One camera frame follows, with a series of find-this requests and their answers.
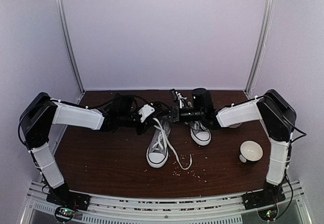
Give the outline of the grey sneaker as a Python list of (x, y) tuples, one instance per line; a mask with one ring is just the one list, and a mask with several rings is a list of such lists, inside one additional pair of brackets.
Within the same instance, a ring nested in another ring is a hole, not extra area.
[(210, 143), (211, 133), (200, 121), (191, 122), (189, 126), (190, 135), (198, 145), (206, 146)]
[(170, 149), (181, 169), (188, 170), (192, 166), (192, 156), (191, 154), (189, 155), (189, 164), (187, 167), (181, 164), (177, 151), (169, 141), (169, 135), (171, 133), (170, 124), (167, 121), (158, 120), (157, 118), (153, 118), (153, 121), (155, 123), (155, 132), (146, 151), (146, 160), (149, 166), (152, 168), (163, 167), (168, 160)]

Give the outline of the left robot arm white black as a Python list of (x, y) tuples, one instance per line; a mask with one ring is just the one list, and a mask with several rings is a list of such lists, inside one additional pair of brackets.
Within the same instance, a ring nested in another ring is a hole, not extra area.
[(67, 206), (73, 201), (73, 195), (54, 157), (50, 139), (54, 128), (115, 132), (120, 127), (130, 127), (141, 135), (157, 124), (162, 113), (161, 102), (150, 102), (138, 95), (116, 94), (102, 104), (90, 106), (55, 99), (40, 92), (20, 115), (17, 132), (54, 199)]

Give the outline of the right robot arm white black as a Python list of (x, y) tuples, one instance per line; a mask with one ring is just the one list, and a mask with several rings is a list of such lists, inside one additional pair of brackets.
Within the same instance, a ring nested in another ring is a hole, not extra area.
[(270, 160), (259, 199), (263, 204), (271, 204), (281, 192), (291, 160), (292, 136), (297, 118), (295, 110), (274, 89), (245, 102), (222, 108), (214, 107), (210, 92), (204, 88), (194, 89), (192, 98), (192, 107), (171, 107), (166, 110), (163, 120), (171, 123), (200, 121), (211, 130), (256, 120), (263, 122), (270, 142)]

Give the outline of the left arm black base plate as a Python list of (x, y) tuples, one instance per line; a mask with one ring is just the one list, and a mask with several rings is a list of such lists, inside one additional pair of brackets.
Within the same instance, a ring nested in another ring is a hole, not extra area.
[(87, 194), (57, 190), (50, 190), (46, 197), (47, 202), (60, 206), (66, 206), (73, 210), (83, 211), (88, 210), (90, 199), (90, 195)]

